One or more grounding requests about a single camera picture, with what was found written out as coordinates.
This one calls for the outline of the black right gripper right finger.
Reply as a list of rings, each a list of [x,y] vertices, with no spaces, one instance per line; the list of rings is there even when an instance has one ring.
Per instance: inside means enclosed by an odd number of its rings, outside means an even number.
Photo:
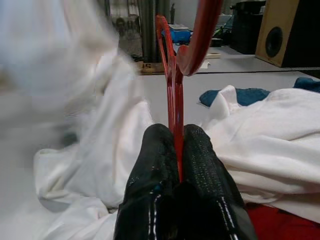
[[[195,124],[184,127],[182,169],[174,196],[185,240],[258,240],[235,181]]]

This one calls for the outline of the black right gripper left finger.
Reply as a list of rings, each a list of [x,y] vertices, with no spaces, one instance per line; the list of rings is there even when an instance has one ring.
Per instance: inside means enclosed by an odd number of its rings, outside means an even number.
[[[118,208],[113,240],[183,240],[173,134],[163,124],[149,126]]]

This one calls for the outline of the white shirt black print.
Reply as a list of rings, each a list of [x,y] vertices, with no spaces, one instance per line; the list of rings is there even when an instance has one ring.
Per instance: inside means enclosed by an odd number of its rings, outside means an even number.
[[[33,159],[39,198],[67,209],[39,240],[106,240],[152,124],[136,65],[95,0],[0,0],[0,57],[39,112],[77,137]]]

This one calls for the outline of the red plastic hanger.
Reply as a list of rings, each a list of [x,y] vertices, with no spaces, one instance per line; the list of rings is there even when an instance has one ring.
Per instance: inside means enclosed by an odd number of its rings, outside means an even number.
[[[189,45],[173,49],[169,24],[162,15],[155,17],[156,38],[167,84],[168,127],[173,133],[179,180],[184,180],[184,90],[183,77],[201,67],[217,25],[223,0],[199,0]]]

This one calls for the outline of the red t-shirt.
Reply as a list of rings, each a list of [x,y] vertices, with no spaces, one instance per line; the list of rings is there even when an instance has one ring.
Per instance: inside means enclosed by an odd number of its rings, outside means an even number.
[[[320,240],[320,224],[278,208],[246,205],[258,240]]]

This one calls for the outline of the blue denim jeans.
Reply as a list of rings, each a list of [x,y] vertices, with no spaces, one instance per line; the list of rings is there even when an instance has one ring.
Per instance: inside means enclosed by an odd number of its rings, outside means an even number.
[[[320,93],[320,81],[308,77],[298,77],[293,88]],[[235,91],[238,104],[245,107],[264,100],[270,93],[262,88],[236,88]],[[219,92],[220,90],[208,90],[199,97],[199,102],[209,108]]]

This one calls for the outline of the brown cardboard box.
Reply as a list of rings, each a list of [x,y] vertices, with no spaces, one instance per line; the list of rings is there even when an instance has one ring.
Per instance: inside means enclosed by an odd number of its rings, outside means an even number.
[[[164,75],[164,65],[161,62],[137,62],[138,72],[141,75]]]

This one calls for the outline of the large white table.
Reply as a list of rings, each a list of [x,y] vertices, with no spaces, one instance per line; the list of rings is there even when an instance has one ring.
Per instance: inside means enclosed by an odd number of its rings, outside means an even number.
[[[320,81],[320,70],[206,73],[183,78],[184,123],[199,124],[208,109],[199,103],[199,97],[208,90],[220,90],[228,85],[239,89],[260,88],[267,91],[293,87],[298,77]],[[163,75],[143,75],[145,96],[149,102],[151,116],[156,123],[168,124],[167,85]]]

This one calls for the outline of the white work table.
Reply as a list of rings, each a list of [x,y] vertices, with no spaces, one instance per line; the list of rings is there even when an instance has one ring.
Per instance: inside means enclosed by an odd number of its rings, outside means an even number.
[[[200,68],[198,70],[199,73],[258,73],[320,70],[320,67],[278,67],[258,59],[252,54],[239,53],[228,46],[210,47],[208,52],[220,54],[220,57],[207,59],[207,68]]]

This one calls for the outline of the blue plastic box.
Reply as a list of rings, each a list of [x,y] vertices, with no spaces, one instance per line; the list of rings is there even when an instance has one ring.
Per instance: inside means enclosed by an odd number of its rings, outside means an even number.
[[[186,43],[190,41],[192,31],[183,24],[169,24],[169,30],[173,43]]]

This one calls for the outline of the wood and black loudspeaker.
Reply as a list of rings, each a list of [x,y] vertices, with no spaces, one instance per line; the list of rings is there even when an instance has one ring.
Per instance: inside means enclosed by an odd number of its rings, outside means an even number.
[[[320,67],[320,0],[266,0],[255,56],[280,68]]]

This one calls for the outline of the black desktop box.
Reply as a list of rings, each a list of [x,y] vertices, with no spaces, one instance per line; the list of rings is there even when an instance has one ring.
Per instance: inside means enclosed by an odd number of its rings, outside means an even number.
[[[256,52],[265,1],[242,1],[232,6],[233,21],[229,46],[244,55]]]

